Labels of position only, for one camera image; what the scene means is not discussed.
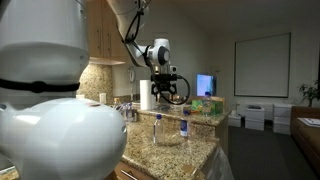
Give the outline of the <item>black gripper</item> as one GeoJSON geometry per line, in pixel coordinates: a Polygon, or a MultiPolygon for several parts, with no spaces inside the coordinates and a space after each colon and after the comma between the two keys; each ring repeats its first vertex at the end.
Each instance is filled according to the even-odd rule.
{"type": "Polygon", "coordinates": [[[156,74],[151,76],[152,90],[155,102],[160,101],[160,92],[169,92],[171,94],[171,101],[176,101],[177,86],[175,82],[177,80],[176,74],[156,74]]]}

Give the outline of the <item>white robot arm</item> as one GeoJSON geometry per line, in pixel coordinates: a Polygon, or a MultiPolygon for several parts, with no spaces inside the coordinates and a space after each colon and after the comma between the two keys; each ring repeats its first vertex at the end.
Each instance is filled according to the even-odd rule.
{"type": "Polygon", "coordinates": [[[20,180],[105,180],[123,116],[77,98],[89,64],[86,0],[1,0],[1,154],[20,180]]]}

